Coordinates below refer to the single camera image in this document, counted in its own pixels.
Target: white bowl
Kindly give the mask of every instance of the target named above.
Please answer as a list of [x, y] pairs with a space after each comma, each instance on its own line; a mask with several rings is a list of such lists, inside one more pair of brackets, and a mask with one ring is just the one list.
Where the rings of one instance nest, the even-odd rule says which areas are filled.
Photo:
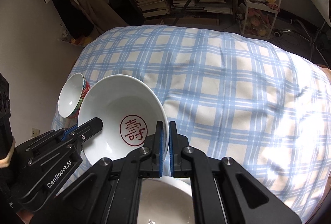
[[103, 157], [124, 158], [143, 146], [146, 136], [155, 133], [158, 120], [163, 121], [165, 159], [169, 143], [167, 116], [154, 92], [140, 80], [113, 75], [98, 81], [82, 102], [78, 126], [94, 117], [102, 119], [103, 129], [83, 147], [92, 165]]
[[58, 101], [58, 111], [63, 118], [76, 118], [90, 84], [81, 73], [71, 76], [64, 84]]
[[191, 187], [172, 177], [147, 179], [141, 187], [137, 224], [193, 224]]

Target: red character stamp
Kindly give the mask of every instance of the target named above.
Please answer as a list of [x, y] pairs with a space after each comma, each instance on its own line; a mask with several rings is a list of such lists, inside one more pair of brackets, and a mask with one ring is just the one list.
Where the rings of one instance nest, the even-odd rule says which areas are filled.
[[147, 125], [140, 116], [129, 115], [120, 124], [120, 134], [128, 145], [140, 146], [147, 136]]

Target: cable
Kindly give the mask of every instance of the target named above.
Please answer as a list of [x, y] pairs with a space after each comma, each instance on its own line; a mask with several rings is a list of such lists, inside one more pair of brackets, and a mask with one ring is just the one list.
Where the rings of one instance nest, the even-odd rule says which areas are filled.
[[224, 28], [224, 29], [221, 29], [221, 30], [219, 30], [219, 31], [224, 31], [224, 30], [226, 30], [226, 29], [228, 29], [228, 28], [230, 28], [230, 27], [232, 27], [232, 26], [235, 26], [236, 24], [232, 24], [232, 25], [230, 25], [230, 26], [227, 26], [226, 28]]

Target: screw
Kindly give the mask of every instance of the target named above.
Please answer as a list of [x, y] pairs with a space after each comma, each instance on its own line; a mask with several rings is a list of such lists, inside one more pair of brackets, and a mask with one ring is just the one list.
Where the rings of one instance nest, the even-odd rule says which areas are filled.
[[149, 152], [149, 148], [146, 146], [143, 146], [139, 149], [141, 154], [147, 154]]
[[225, 157], [223, 159], [223, 162], [226, 164], [226, 165], [231, 165], [233, 163], [233, 158], [231, 157]]
[[183, 148], [183, 151], [187, 154], [192, 154], [194, 149], [191, 146], [186, 146], [186, 147]]
[[109, 158], [102, 158], [99, 160], [99, 164], [102, 166], [107, 166], [110, 163], [110, 159]]

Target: bed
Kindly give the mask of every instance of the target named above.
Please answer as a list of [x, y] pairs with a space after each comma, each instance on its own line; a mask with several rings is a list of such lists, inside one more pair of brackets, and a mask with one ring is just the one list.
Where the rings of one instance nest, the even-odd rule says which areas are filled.
[[[113, 74], [143, 81], [190, 145], [233, 157], [303, 223], [320, 201], [331, 168], [331, 85], [308, 60], [234, 33], [134, 26], [84, 48], [69, 77], [78, 72], [91, 85]], [[52, 129], [75, 123], [56, 111]], [[90, 167], [82, 157], [66, 186]]]

